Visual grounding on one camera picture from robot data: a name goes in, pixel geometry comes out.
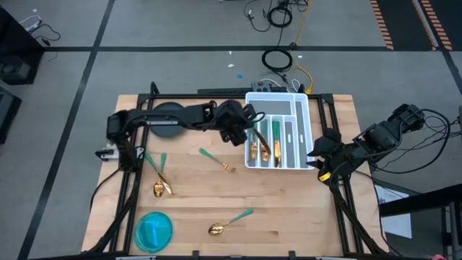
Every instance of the gray floor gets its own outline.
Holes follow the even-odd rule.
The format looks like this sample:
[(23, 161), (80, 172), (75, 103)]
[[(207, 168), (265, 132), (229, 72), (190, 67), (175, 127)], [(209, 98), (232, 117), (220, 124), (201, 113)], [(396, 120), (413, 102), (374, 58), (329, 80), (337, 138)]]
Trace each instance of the gray floor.
[[(108, 0), (0, 2), (17, 20), (35, 14), (32, 10), (37, 9), (43, 21), (63, 35), (55, 46), (92, 46)], [(257, 33), (251, 29), (242, 12), (246, 2), (117, 0), (102, 46), (276, 44), (279, 30)], [(256, 26), (266, 26), (258, 18), (267, 4), (262, 0), (252, 5)], [(282, 44), (293, 41), (301, 18), (295, 11)], [(300, 45), (384, 46), (368, 0), (313, 1)], [(451, 55), (462, 67), (462, 53)], [(0, 146), (0, 197), (4, 198), (1, 259), (17, 258), (89, 53), (60, 52), (47, 62), (53, 56), (45, 54), (34, 84), (1, 84), (23, 100), (9, 138)], [(362, 129), (387, 119), (402, 103), (435, 109), (451, 120), (462, 103), (441, 53), (297, 52), (296, 56), (302, 56), (298, 62), (313, 75), (314, 92), (353, 95)], [(284, 63), (284, 57), (269, 58), (272, 64)], [(287, 76), (308, 83), (300, 71), (293, 69)], [(201, 88), (247, 87), (267, 77), (280, 81), (261, 63), (260, 51), (98, 53), (30, 258), (79, 252), (101, 166), (94, 151), (105, 144), (105, 119), (113, 112), (118, 95), (147, 92), (151, 81), (161, 93), (195, 93)], [(406, 135), (403, 147), (429, 134)], [(390, 169), (421, 165), (436, 154), (437, 148), (438, 144), (411, 152), (405, 157), (407, 161), (399, 160)], [(434, 165), (408, 175), (377, 173), (377, 177), (419, 192), (461, 183), (460, 153), (460, 138), (454, 138)], [(428, 230), (424, 227), (419, 224), (420, 233), (439, 235), (433, 226)]]

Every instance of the blue bowl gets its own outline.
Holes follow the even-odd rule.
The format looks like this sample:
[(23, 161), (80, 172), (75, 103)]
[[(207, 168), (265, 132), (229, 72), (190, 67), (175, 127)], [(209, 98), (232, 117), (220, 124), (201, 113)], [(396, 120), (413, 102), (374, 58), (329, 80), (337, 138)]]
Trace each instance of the blue bowl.
[(170, 218), (161, 212), (144, 215), (136, 224), (135, 244), (144, 252), (157, 253), (164, 249), (173, 235)]

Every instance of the yellow cable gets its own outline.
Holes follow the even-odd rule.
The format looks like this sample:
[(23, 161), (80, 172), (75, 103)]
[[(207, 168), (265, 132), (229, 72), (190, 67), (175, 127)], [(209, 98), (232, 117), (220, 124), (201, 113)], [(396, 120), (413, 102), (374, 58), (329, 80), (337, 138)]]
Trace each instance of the yellow cable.
[[(305, 13), (303, 14), (302, 23), (300, 24), (300, 28), (298, 29), (297, 37), (295, 38), (295, 44), (297, 44), (298, 38), (299, 38), (300, 35), (302, 34), (303, 24), (305, 23), (306, 17), (308, 17), (308, 13), (310, 12), (310, 9), (311, 9), (311, 4), (308, 4), (308, 6), (306, 7), (306, 10), (305, 10)], [(297, 63), (297, 60), (294, 59), (293, 57), (292, 57), (292, 60), (294, 61), (294, 64), (295, 64), (295, 66), (297, 67), (297, 69), (299, 69), (299, 70), (301, 70), (302, 72), (304, 72), (305, 74), (307, 74), (307, 76), (310, 78), (310, 86), (306, 89), (305, 93), (306, 93), (306, 94), (311, 94), (311, 93), (313, 93), (313, 77), (311, 76), (310, 72), (308, 72), (308, 70), (306, 70), (305, 68), (303, 68), (302, 66), (300, 66), (300, 65)]]

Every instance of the wooden table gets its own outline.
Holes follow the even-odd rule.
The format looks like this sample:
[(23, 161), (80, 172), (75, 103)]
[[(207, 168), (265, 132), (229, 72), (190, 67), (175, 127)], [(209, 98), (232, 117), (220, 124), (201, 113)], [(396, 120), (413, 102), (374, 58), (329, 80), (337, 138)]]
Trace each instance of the wooden table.
[[(137, 95), (121, 95), (116, 110), (136, 107)], [(336, 114), (344, 142), (351, 142), (359, 133), (353, 99), (350, 95), (334, 95)], [(155, 100), (182, 105), (206, 103), (209, 100)], [(313, 138), (321, 136), (318, 104), (310, 100)], [(330, 116), (326, 116), (329, 126)], [(234, 174), (199, 154), (199, 147), (237, 168)], [(165, 192), (156, 199), (152, 192), (157, 181), (152, 167), (145, 161), (136, 209), (136, 222), (145, 214), (160, 211), (173, 222), (173, 239), (157, 255), (187, 255), (193, 250), (214, 256), (342, 256), (336, 212), (327, 186), (317, 180), (317, 170), (254, 170), (244, 166), (244, 145), (234, 147), (222, 142), (217, 131), (186, 131), (174, 140), (160, 139), (149, 132), (147, 151), (159, 163), (160, 153), (167, 153), (164, 174), (170, 180), (174, 194)], [(117, 161), (104, 162), (102, 181), (118, 167)], [(364, 164), (361, 171), (368, 172)], [(82, 250), (91, 248), (113, 221), (122, 173), (108, 181), (98, 191)], [(378, 205), (372, 182), (362, 175), (351, 179), (357, 216), (378, 245), (388, 250), (380, 236)], [(210, 225), (230, 220), (254, 208), (255, 213), (229, 225), (219, 236), (207, 233)], [(350, 250), (354, 240), (349, 221), (345, 218)], [(121, 225), (118, 249), (122, 249), (126, 222)], [(130, 254), (145, 254), (132, 239)]]

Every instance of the white paper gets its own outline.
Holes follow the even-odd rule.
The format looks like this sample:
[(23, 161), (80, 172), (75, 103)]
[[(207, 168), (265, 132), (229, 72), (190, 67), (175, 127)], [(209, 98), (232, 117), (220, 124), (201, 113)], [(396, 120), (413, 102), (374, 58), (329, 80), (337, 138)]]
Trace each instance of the white paper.
[[(377, 189), (377, 195), (379, 198), (379, 202), (381, 204), (386, 202), (392, 202), (397, 199), (407, 198), (409, 196), (408, 194), (399, 191), (394, 191), (389, 188), (383, 188), (379, 185), (375, 185), (375, 188)], [(383, 217), (382, 226), (387, 233), (400, 235), (405, 238), (412, 238), (410, 214)]]

